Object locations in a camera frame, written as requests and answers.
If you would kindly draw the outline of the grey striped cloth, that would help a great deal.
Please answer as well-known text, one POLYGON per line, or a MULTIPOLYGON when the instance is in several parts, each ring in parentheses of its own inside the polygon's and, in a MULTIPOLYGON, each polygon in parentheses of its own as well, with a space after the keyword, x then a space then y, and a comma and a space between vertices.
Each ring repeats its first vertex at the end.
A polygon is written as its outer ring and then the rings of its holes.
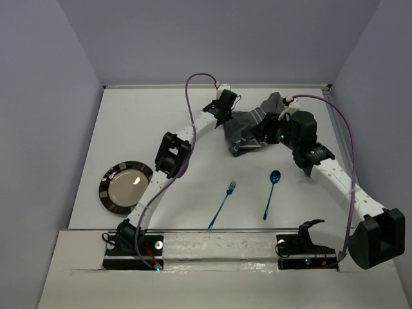
POLYGON ((250 129, 258 125, 267 113, 280 113, 284 110, 283 97, 279 92, 271 93, 258 107, 251 111, 234 111, 232 118, 223 124, 224 135, 229 143, 229 153, 233 157, 245 155, 266 147, 258 142, 250 129))

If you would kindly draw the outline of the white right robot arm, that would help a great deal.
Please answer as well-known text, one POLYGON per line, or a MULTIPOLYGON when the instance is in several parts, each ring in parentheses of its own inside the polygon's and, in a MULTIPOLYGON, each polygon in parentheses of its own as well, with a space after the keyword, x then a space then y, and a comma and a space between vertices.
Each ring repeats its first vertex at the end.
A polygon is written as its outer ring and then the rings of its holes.
POLYGON ((374 200, 356 184, 354 175, 344 171, 334 154, 318 142, 317 122, 311 113, 267 113, 250 131, 259 142, 289 148, 295 164, 347 213, 338 262, 350 256, 367 270, 405 252, 404 214, 374 200))

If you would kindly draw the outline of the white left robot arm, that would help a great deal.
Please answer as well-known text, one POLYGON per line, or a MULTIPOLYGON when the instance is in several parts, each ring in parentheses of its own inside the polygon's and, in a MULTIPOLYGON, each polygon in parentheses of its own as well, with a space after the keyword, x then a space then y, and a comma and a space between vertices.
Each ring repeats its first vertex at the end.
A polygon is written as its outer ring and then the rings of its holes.
POLYGON ((137 206, 117 227, 115 241, 125 252, 136 254, 141 250, 142 234, 149 227, 165 191, 187 170, 196 142, 231 119, 237 97, 230 84, 218 86, 216 98, 202 109, 193 124, 164 135, 155 158, 155 172, 147 189, 137 206))

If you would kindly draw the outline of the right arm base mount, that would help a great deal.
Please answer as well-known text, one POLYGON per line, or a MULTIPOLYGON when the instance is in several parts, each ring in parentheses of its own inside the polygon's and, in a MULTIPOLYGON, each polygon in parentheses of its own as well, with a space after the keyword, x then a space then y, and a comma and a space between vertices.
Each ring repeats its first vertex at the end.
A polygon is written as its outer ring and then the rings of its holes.
POLYGON ((315 245, 310 237, 309 228, 323 222, 321 219, 306 221, 295 234, 276 236, 274 251, 279 270, 339 269, 334 249, 315 245))

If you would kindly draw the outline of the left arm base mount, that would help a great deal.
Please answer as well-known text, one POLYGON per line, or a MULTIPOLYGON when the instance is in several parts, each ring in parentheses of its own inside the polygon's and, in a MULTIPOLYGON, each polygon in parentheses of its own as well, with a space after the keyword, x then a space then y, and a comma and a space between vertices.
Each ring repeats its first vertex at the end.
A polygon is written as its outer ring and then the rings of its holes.
POLYGON ((164 269, 163 234, 146 234, 138 240, 138 251, 134 245, 126 245, 114 232, 104 232, 102 240, 106 247, 102 260, 105 270, 157 271, 164 269))

